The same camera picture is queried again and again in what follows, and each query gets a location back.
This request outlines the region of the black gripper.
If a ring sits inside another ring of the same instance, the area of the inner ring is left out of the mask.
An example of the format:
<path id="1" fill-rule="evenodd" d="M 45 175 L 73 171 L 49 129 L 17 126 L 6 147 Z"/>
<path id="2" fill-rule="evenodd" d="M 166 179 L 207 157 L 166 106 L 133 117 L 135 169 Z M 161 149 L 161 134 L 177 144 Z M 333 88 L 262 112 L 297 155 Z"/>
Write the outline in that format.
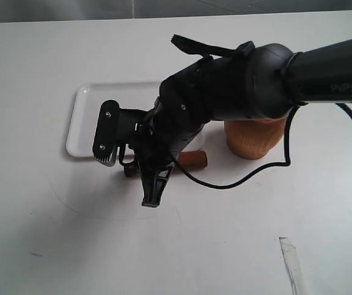
<path id="1" fill-rule="evenodd" d="M 202 83 L 212 58 L 201 58 L 161 82 L 154 108 L 139 123 L 134 145 L 143 207 L 156 208 L 174 170 L 174 159 L 208 123 Z"/>

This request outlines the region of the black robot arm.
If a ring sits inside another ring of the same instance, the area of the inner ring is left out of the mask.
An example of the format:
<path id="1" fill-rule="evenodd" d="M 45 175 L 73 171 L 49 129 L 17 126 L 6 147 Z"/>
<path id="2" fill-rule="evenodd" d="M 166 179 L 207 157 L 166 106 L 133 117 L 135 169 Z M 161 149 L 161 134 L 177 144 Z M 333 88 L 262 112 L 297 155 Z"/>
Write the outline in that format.
<path id="1" fill-rule="evenodd" d="M 310 103 L 352 103 L 352 39 L 308 52 L 245 42 L 225 49 L 179 35 L 172 43 L 200 59 L 159 86 L 137 127 L 135 158 L 145 207 L 160 204 L 177 157 L 210 121 L 285 119 Z"/>

